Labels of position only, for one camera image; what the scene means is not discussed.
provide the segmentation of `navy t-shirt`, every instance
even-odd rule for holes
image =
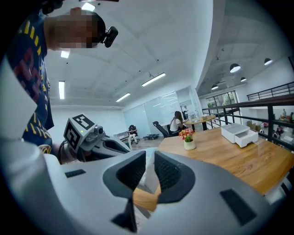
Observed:
[[[54,124],[49,99],[50,83],[44,62],[47,55],[44,18],[42,13],[37,12],[23,22],[7,50],[7,57],[18,81],[37,104],[23,139],[39,146],[43,153],[55,155],[51,136],[47,132]]]

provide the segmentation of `window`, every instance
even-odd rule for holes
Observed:
[[[221,95],[207,98],[206,102],[208,108],[238,103],[235,91],[230,91]]]

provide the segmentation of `table leg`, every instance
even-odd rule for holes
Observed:
[[[202,127],[203,127],[203,130],[207,130],[206,122],[203,122],[203,123],[202,123]]]

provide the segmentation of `black office chair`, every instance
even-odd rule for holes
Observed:
[[[157,121],[153,122],[153,126],[155,126],[164,135],[165,138],[170,137],[169,133]],[[179,132],[180,130],[172,132],[171,136],[177,136]]]

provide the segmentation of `office chair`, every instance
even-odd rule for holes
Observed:
[[[165,138],[170,137],[169,133],[156,121],[153,122],[153,126],[155,126],[163,135]],[[175,132],[171,133],[171,136],[177,136],[180,133],[180,130],[177,130]]]
[[[131,131],[131,128],[135,128],[135,129],[137,129],[137,127],[136,126],[134,126],[134,125],[130,125],[129,126],[129,131]],[[139,137],[138,137],[138,132],[137,131],[135,131],[135,134],[136,134],[136,138],[137,138],[137,140],[138,140],[138,142],[140,141],[140,139],[139,139]]]

